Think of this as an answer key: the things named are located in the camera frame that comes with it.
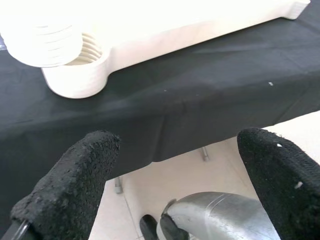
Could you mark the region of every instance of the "table leg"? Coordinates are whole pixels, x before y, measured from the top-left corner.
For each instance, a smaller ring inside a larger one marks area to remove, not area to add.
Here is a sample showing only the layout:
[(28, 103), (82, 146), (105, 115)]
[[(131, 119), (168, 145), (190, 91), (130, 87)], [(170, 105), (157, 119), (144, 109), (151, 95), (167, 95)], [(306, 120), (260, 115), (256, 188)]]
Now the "table leg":
[(208, 152), (207, 152), (207, 149), (206, 149), (205, 146), (203, 146), (203, 147), (201, 148), (201, 151), (202, 151), (203, 160), (204, 160), (205, 162), (210, 161), (210, 158), (209, 158), (209, 155), (208, 155)]
[(119, 176), (114, 179), (114, 191), (116, 194), (122, 194), (124, 192)]

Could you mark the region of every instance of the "white tile floor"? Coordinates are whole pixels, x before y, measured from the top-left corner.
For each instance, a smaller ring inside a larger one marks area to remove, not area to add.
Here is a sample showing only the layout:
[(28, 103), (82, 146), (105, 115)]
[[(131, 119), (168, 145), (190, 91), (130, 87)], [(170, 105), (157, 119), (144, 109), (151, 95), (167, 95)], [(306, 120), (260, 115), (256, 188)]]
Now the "white tile floor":
[[(317, 112), (269, 129), (294, 141), (320, 163), (319, 123)], [(89, 239), (142, 240), (139, 220), (143, 215), (159, 219), (168, 201), (192, 193), (215, 191), (257, 198), (236, 138), (211, 144), (207, 151), (209, 162), (194, 150), (124, 175), (120, 195), (114, 193), (114, 180), (108, 181)]]

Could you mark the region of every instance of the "white speck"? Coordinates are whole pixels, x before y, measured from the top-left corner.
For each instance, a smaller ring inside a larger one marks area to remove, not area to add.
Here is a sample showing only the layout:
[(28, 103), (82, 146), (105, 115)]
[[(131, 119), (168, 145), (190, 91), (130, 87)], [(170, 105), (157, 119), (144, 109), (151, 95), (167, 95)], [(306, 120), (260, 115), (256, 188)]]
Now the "white speck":
[(299, 181), (295, 186), (294, 186), (294, 189), (299, 189), (301, 188), (301, 186), (303, 185), (304, 183), (302, 181)]

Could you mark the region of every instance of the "black foam pad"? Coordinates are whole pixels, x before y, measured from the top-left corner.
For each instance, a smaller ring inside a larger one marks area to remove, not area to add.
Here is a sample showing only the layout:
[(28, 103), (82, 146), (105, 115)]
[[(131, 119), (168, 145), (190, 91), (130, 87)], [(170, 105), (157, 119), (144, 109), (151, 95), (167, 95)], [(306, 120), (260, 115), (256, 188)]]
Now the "black foam pad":
[(245, 129), (237, 142), (281, 239), (320, 240), (320, 166), (293, 142), (263, 129)]
[(11, 218), (27, 220), (44, 240), (87, 240), (119, 147), (106, 131), (86, 135), (13, 207)]

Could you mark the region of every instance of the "black tablecloth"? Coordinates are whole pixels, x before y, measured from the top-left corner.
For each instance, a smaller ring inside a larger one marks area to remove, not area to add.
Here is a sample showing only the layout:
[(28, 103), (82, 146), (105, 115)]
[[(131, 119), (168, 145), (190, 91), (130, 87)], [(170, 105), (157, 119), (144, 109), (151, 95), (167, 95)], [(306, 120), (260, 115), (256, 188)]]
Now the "black tablecloth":
[(88, 132), (122, 138), (116, 177), (246, 127), (320, 110), (319, 13), (313, 0), (298, 20), (276, 19), (122, 69), (87, 99), (55, 95), (39, 68), (0, 51), (0, 235), (13, 204)]

